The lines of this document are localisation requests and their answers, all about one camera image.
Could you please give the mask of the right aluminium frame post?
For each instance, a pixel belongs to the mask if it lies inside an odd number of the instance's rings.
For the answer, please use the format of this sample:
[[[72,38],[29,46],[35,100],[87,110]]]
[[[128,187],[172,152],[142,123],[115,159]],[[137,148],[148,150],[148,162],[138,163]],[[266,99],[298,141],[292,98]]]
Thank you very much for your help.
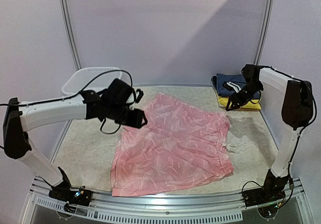
[[[260,34],[259,34],[259,41],[258,41],[258,45],[256,48],[256,52],[255,52],[255,56],[254,56],[254,60],[253,60],[253,65],[258,65],[260,63],[265,40],[267,37],[272,7],[273,7],[273,0],[265,0],[262,24],[261,24]]]

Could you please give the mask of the aluminium front rail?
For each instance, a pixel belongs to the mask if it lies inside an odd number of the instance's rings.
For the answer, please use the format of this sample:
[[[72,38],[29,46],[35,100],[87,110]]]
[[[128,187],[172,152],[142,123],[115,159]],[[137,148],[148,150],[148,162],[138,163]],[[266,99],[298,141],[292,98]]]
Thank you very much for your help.
[[[108,191],[93,190],[89,206],[69,213],[36,177],[22,223],[313,223],[300,180],[294,184],[294,190],[285,190],[288,203],[268,217],[260,215],[266,211],[264,205],[247,207],[240,190],[142,197],[113,197]]]

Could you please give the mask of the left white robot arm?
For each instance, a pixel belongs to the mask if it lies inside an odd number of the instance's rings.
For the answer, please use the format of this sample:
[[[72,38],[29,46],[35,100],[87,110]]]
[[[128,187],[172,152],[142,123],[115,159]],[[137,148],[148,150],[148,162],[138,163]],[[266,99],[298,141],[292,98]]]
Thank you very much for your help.
[[[119,126],[140,129],[147,124],[147,118],[144,111],[134,108],[134,104],[139,103],[142,97],[142,90],[116,78],[99,92],[81,90],[71,96],[39,102],[20,103],[17,98],[12,98],[5,105],[4,153],[27,165],[55,187],[58,196],[70,201],[75,193],[67,184],[67,177],[34,146],[28,132],[58,122],[90,119],[98,119],[102,123],[112,120]]]

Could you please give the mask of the folded yellow shirt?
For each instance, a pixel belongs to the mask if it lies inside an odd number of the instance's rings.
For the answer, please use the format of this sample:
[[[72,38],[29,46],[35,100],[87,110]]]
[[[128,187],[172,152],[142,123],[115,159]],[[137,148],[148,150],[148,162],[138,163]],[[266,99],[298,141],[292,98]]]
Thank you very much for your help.
[[[218,100],[218,105],[219,105],[219,107],[225,108],[225,107],[227,106],[227,103],[228,103],[229,98],[228,98],[228,97],[220,97],[220,96],[217,96],[217,100]],[[253,103],[251,103],[251,102],[248,102],[247,104],[245,104],[245,105],[242,106],[241,108],[261,110],[261,106],[260,106],[259,103],[253,104]]]

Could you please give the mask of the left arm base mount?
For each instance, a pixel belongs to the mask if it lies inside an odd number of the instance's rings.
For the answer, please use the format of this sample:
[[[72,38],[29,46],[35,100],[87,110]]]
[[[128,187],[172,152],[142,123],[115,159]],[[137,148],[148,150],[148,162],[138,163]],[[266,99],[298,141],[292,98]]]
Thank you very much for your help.
[[[62,182],[57,185],[48,184],[51,189],[49,191],[49,197],[69,202],[69,204],[76,204],[82,206],[89,206],[93,192],[89,189],[86,189],[85,186],[72,187],[69,178],[67,177],[64,170],[58,167],[59,171],[62,174]]]

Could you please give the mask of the white plastic laundry basket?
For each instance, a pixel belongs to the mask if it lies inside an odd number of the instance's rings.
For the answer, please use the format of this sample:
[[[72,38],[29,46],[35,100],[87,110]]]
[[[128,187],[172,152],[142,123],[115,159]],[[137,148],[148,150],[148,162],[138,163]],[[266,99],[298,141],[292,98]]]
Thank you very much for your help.
[[[108,88],[114,79],[121,77],[122,71],[118,67],[82,68],[76,71],[62,86],[62,100],[83,90],[99,92]]]

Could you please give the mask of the pink garment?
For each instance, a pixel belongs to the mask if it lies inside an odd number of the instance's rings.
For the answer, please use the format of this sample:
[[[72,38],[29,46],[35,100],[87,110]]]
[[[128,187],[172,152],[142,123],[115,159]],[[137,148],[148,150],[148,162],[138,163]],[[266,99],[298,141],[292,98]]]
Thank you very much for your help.
[[[148,123],[121,134],[110,171],[112,195],[185,190],[233,173],[224,112],[211,112],[159,93],[145,107]]]

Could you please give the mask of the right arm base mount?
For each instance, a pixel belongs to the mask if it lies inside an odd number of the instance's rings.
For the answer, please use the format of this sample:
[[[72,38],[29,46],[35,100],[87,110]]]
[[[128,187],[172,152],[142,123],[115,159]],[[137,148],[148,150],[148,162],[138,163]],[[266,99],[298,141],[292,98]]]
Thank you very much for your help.
[[[289,181],[289,188],[291,190],[291,194],[288,198],[286,198],[286,194],[284,191],[286,183]],[[249,183],[256,184],[258,188],[244,190],[245,186]],[[281,200],[281,203],[277,204],[275,208],[279,209],[284,206],[291,199],[294,191],[294,182],[292,178],[281,178],[281,179],[269,179],[265,180],[263,185],[259,185],[255,181],[247,181],[241,189],[241,195],[244,199],[245,206],[255,206],[266,204],[270,202],[275,202],[277,200]]]

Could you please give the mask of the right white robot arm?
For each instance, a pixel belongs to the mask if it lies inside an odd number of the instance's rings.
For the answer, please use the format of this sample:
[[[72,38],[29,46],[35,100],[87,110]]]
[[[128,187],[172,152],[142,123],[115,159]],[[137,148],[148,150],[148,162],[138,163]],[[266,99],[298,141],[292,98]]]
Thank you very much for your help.
[[[250,102],[255,93],[264,90],[264,85],[274,87],[284,95],[281,108],[281,118],[284,123],[281,145],[259,192],[262,201],[270,202],[290,178],[290,167],[301,134],[316,118],[316,103],[310,82],[270,66],[247,64],[242,69],[242,75],[245,79],[243,87],[237,87],[231,82],[223,84],[225,88],[233,91],[228,99],[226,111],[239,109]]]

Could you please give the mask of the navy blue tank top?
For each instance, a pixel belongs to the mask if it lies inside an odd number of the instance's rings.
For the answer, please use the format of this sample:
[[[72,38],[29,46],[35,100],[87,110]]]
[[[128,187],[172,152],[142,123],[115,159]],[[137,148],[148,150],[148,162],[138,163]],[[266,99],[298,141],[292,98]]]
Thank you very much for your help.
[[[246,84],[244,77],[242,74],[236,74],[236,75],[225,75],[222,73],[217,73],[216,75],[212,76],[211,83],[214,89],[216,90],[218,96],[220,97],[229,97],[233,93],[233,91],[228,91],[223,87],[224,82],[233,82],[237,85],[239,85],[241,88],[243,88]]]

